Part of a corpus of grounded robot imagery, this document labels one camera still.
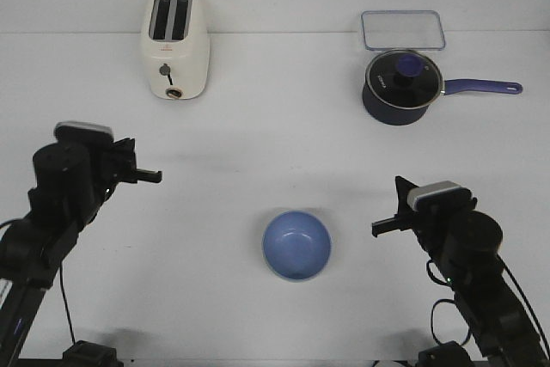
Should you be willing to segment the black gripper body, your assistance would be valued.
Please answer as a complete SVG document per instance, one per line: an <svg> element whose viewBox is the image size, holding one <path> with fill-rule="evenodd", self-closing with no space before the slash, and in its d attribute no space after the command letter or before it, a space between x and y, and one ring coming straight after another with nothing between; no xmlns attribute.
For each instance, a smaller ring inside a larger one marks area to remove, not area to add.
<svg viewBox="0 0 550 367"><path fill-rule="evenodd" d="M447 281L480 281L502 273L498 249L503 231L490 216L444 197L409 200L418 221L413 225L422 249Z"/></svg>
<svg viewBox="0 0 550 367"><path fill-rule="evenodd" d="M33 217L93 217L136 169L115 164L111 144L61 141L33 155L36 187L28 192Z"/></svg>

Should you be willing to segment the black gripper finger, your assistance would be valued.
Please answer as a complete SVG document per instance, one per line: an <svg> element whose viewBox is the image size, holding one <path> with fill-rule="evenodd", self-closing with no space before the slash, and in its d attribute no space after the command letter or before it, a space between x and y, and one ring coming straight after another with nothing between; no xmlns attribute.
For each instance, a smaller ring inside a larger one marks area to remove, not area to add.
<svg viewBox="0 0 550 367"><path fill-rule="evenodd" d="M160 183L162 181L162 171L150 171L145 169L137 169L135 171L135 177L136 177L136 181Z"/></svg>
<svg viewBox="0 0 550 367"><path fill-rule="evenodd" d="M371 234L374 237L386 234L395 230L408 230L408 220L403 217L391 217L371 224Z"/></svg>
<svg viewBox="0 0 550 367"><path fill-rule="evenodd" d="M396 215L402 216L414 213L413 208L409 205L408 195L417 185L400 175L394 178L394 182L398 199Z"/></svg>
<svg viewBox="0 0 550 367"><path fill-rule="evenodd" d="M113 159L120 169L136 169L135 139L123 138L113 143Z"/></svg>

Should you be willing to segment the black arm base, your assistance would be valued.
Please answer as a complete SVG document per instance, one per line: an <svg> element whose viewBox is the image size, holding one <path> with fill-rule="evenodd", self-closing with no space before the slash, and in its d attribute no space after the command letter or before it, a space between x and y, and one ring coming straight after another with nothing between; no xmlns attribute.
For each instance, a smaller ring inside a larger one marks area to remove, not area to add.
<svg viewBox="0 0 550 367"><path fill-rule="evenodd" d="M472 367L474 362L458 343L450 341L420 352L416 365L420 367Z"/></svg>
<svg viewBox="0 0 550 367"><path fill-rule="evenodd" d="M82 367L122 367L113 347L103 346L84 340L77 341L63 353L60 366Z"/></svg>

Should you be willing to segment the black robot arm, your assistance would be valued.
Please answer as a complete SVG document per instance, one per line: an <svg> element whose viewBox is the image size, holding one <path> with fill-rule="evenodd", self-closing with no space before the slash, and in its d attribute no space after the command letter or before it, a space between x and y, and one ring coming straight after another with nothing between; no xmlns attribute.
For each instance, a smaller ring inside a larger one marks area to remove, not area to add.
<svg viewBox="0 0 550 367"><path fill-rule="evenodd" d="M500 175L376 174L278 181L148 205L131 358L367 360L430 343L448 293L483 354L526 356L539 335L498 254L533 262L530 210L549 199Z"/></svg>
<svg viewBox="0 0 550 367"><path fill-rule="evenodd" d="M12 366L46 291L80 232L120 182L135 183L135 141L57 142L34 153L36 185L30 211L1 239L1 278L10 283L1 303L1 364Z"/></svg>

